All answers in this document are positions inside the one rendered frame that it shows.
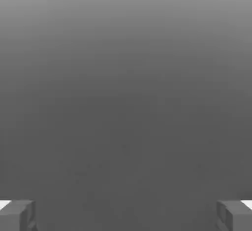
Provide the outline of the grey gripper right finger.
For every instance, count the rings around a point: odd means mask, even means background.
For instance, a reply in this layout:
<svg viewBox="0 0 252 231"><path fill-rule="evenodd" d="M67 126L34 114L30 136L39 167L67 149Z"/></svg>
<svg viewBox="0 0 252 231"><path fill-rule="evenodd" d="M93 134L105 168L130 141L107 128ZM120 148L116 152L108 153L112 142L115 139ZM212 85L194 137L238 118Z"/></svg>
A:
<svg viewBox="0 0 252 231"><path fill-rule="evenodd" d="M252 231L252 200L218 200L217 231Z"/></svg>

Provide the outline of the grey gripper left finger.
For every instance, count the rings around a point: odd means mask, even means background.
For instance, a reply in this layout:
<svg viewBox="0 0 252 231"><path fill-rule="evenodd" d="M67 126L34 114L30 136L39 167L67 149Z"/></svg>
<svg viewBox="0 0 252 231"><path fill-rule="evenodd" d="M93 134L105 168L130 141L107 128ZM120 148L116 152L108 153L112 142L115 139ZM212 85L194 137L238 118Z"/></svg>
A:
<svg viewBox="0 0 252 231"><path fill-rule="evenodd" d="M37 231L36 202L0 200L0 231Z"/></svg>

